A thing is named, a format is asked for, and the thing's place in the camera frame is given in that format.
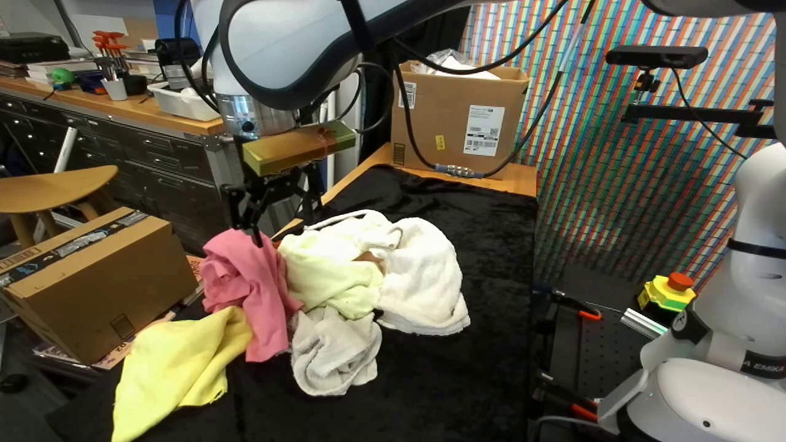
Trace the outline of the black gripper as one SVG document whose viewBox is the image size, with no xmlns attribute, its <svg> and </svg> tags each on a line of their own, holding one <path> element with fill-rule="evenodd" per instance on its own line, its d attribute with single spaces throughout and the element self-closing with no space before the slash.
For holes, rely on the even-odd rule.
<svg viewBox="0 0 786 442">
<path fill-rule="evenodd" d="M 223 185 L 220 197 L 228 205 L 228 223 L 251 230 L 257 227 L 268 207 L 298 197 L 298 216 L 312 219 L 316 213 L 316 191 L 312 187 L 313 170 L 298 168 L 283 174 L 245 178 L 239 187 Z"/>
</svg>

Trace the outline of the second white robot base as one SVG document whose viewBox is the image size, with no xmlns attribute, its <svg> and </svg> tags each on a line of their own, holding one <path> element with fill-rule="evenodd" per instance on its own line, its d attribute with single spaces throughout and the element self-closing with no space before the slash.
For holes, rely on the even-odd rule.
<svg viewBox="0 0 786 442">
<path fill-rule="evenodd" d="M 786 146 L 736 173 L 736 222 L 708 287 L 644 343 L 596 426 L 650 442 L 786 442 Z"/>
</svg>

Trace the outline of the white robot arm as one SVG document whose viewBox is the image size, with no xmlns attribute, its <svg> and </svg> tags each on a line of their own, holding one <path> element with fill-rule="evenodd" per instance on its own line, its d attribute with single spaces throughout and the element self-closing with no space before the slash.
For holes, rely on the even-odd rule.
<svg viewBox="0 0 786 442">
<path fill-rule="evenodd" d="M 202 44 L 194 81 L 235 142 L 269 139 L 298 130 L 298 112 L 320 103 L 355 66 L 359 56 L 402 44 L 428 23 L 484 0 L 177 0 L 171 39 L 191 11 Z"/>
</svg>

